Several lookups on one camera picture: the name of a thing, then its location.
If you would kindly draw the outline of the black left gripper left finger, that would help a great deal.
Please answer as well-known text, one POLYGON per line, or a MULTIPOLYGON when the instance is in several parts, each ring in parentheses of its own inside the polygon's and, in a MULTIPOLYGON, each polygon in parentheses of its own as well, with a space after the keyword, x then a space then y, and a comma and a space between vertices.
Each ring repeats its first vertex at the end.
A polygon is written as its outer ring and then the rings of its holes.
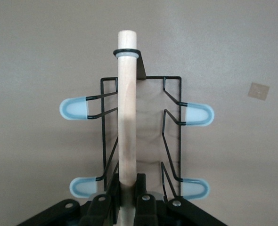
POLYGON ((120 209, 119 175, 113 174, 104 194, 80 205, 76 200, 62 200, 20 226, 112 226, 117 223, 120 209))

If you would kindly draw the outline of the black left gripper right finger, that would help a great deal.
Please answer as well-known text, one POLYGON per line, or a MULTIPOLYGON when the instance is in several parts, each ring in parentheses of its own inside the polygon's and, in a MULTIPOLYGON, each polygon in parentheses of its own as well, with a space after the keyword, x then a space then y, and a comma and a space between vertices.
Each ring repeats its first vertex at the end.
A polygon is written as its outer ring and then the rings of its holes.
POLYGON ((224 226, 225 224, 191 202, 176 197, 157 200, 146 189, 146 175, 138 173, 135 185, 135 226, 224 226))

